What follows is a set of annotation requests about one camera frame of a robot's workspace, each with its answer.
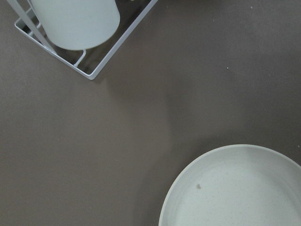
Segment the beige round plate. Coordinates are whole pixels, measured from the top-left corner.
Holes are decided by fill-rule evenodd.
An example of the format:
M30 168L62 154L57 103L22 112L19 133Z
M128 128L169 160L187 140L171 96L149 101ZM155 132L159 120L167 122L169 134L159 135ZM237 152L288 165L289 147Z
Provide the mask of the beige round plate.
M298 226L300 165L256 145L211 150L186 166L162 206L161 226Z

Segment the white cup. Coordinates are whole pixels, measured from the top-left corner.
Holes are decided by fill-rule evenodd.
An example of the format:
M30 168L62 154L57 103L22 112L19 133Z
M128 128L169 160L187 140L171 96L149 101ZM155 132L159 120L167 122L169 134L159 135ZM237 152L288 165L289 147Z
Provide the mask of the white cup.
M67 50L106 42L120 23L114 0L31 0L30 4L50 41Z

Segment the white cup rack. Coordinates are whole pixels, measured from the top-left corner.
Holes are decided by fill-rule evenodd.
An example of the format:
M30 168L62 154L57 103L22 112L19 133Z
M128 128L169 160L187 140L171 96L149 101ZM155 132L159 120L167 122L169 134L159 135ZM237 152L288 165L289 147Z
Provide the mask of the white cup rack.
M28 9L24 9L16 0L9 1L9 5L19 16L15 27L21 33L73 70L93 80L155 5L153 0L115 0L115 2L120 14L120 23L114 35L94 48L82 50L67 50L53 44L36 17L30 1Z

